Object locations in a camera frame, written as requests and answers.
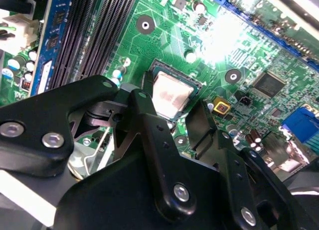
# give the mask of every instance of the black cable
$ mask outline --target black cable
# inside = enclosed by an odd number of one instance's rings
[[[18,0],[0,0],[0,9],[22,14],[31,13],[32,4]]]

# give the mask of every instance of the chip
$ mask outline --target chip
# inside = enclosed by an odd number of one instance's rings
[[[199,20],[198,20],[198,24],[199,25],[204,25],[207,21],[207,18],[206,17],[201,17]]]
[[[277,108],[274,108],[273,112],[272,112],[272,116],[273,117],[279,117],[281,115],[282,111],[277,109]]]
[[[56,12],[54,15],[53,26],[60,25],[63,22],[65,12]]]
[[[176,121],[186,105],[198,94],[202,84],[175,68],[154,60],[149,73],[153,75],[153,104],[158,115]]]
[[[176,0],[174,6],[177,7],[180,10],[183,10],[186,6],[186,0]]]
[[[231,114],[228,114],[228,115],[226,115],[225,117],[224,117],[224,119],[225,120],[228,120],[228,121],[230,121],[230,120],[232,120],[234,117],[231,115]]]
[[[155,110],[159,115],[172,119],[184,109],[193,91],[193,87],[160,71],[153,87]]]
[[[46,50],[49,50],[53,47],[55,47],[58,44],[59,36],[55,35],[49,38],[48,43],[46,45]]]
[[[273,98],[285,86],[285,82],[271,73],[264,73],[254,83],[254,88],[263,95]]]

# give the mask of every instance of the screw hole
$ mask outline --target screw hole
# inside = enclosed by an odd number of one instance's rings
[[[122,114],[115,114],[113,116],[114,122],[120,122],[122,119],[123,119],[123,115]]]
[[[163,142],[163,147],[164,147],[165,149],[168,149],[168,148],[169,148],[169,144],[168,144],[167,142]]]
[[[143,98],[146,98],[146,95],[143,92],[139,92],[139,95]]]
[[[157,125],[156,127],[158,128],[159,131],[163,131],[164,130],[164,128],[161,127],[160,125]]]
[[[103,82],[103,85],[105,87],[108,87],[108,88],[111,88],[112,87],[112,84],[111,83],[108,83],[108,82]]]
[[[236,175],[239,180],[243,180],[243,176],[241,176],[240,174],[236,174]]]

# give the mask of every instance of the mounting hole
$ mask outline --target mounting hole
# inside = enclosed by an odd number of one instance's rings
[[[105,87],[108,87],[108,88],[111,88],[112,87],[112,84],[111,83],[108,83],[108,82],[103,82],[103,85]]]
[[[146,95],[143,92],[139,92],[139,95],[143,98],[146,98]]]
[[[164,147],[165,149],[168,149],[168,148],[169,148],[169,144],[168,144],[167,142],[163,142],[163,147]]]
[[[113,116],[113,121],[114,122],[120,122],[123,119],[123,115],[122,114],[115,114]]]
[[[142,23],[142,28],[143,28],[144,30],[148,30],[148,29],[150,28],[150,24],[149,24],[148,22],[143,22],[143,23]]]
[[[243,176],[241,176],[240,174],[236,174],[236,176],[239,180],[243,180]]]
[[[157,129],[158,129],[159,131],[163,131],[163,130],[164,130],[164,128],[161,127],[159,124],[158,124],[156,127],[157,127]]]
[[[237,75],[236,75],[236,74],[231,74],[231,75],[230,75],[230,79],[231,79],[232,81],[236,80],[236,79],[237,79]]]

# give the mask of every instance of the memory chip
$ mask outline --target memory chip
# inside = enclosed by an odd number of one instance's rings
[[[55,47],[58,44],[58,41],[59,41],[59,36],[58,35],[50,37],[48,39],[48,43],[46,45],[46,50],[49,50],[49,49]]]
[[[53,19],[53,26],[60,25],[63,22],[65,12],[56,12]]]

